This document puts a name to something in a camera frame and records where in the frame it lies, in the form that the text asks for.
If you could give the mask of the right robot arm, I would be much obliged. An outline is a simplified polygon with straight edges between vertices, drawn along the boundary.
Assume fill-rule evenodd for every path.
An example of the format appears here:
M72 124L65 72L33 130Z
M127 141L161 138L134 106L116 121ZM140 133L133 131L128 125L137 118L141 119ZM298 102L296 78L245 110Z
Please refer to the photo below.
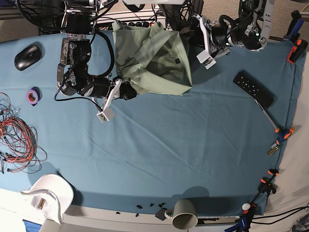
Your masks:
M66 0L62 33L60 63L57 67L57 94L65 96L63 101L81 99L92 102L98 109L97 117L104 123L111 121L114 113L110 108L113 100L130 100L136 97L136 91L124 78L111 79L115 65L112 43L107 35L97 29L97 20L103 16L101 7L110 9L113 0ZM94 39L88 36L102 37L110 54L110 65L104 73L91 75L88 72Z

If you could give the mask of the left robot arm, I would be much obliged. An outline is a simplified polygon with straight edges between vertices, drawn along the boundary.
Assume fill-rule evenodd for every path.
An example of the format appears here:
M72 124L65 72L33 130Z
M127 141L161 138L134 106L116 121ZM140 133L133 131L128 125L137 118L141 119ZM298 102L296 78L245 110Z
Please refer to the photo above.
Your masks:
M192 39L204 49L197 55L198 61L208 70L216 59L228 54L231 47L245 47L258 52L267 45L271 31L271 18L274 8L273 0L241 0L237 19L223 14L218 20L194 12L189 7L186 19L188 26L180 30L181 35Z

